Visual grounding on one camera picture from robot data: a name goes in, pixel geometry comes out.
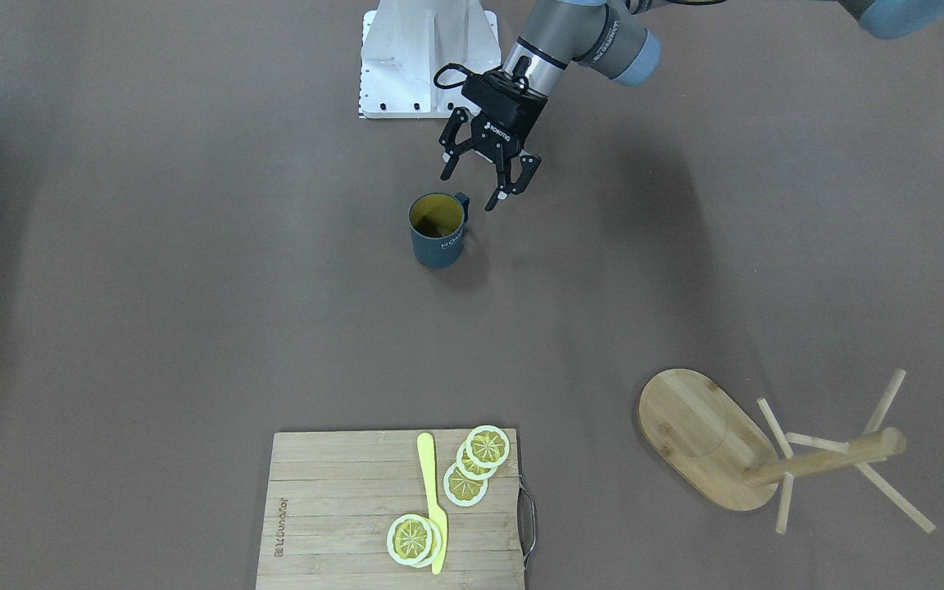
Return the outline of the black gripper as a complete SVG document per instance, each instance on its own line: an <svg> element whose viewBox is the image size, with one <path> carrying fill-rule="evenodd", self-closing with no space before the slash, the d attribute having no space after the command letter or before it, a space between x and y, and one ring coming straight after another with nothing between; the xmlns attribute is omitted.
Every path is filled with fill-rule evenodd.
<svg viewBox="0 0 944 590"><path fill-rule="evenodd" d="M446 182L453 175L461 154L475 149L480 156L494 163L493 150L496 145L505 146L505 156L496 163L496 187L488 198L484 211L492 211L503 199L521 194L531 184L541 165L541 157L528 152L514 155L524 146L529 131L536 124L547 104L546 94L529 86L527 75L511 75L504 70L489 70L482 74L472 72L461 89L462 97L475 106L480 113L477 127L488 131L490 138L482 142L482 134L474 123L468 108L454 108L443 127L439 144L442 146L443 166L441 180ZM458 142L458 131L464 124L470 127L470 136ZM513 178L513 161L520 161L520 174Z"/></svg>

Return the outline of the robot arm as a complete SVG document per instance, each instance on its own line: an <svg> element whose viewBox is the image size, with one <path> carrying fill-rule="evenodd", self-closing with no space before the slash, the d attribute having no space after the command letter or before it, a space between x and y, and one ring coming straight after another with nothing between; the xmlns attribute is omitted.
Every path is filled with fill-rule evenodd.
<svg viewBox="0 0 944 590"><path fill-rule="evenodd" d="M538 1L501 65L480 72L457 62L439 67L434 86L459 89L479 109L457 106L443 127L441 180L473 151L495 170L487 211L527 189L541 158L525 144L570 64L626 87L658 67L660 41L634 19L649 8L649 1Z"/></svg>

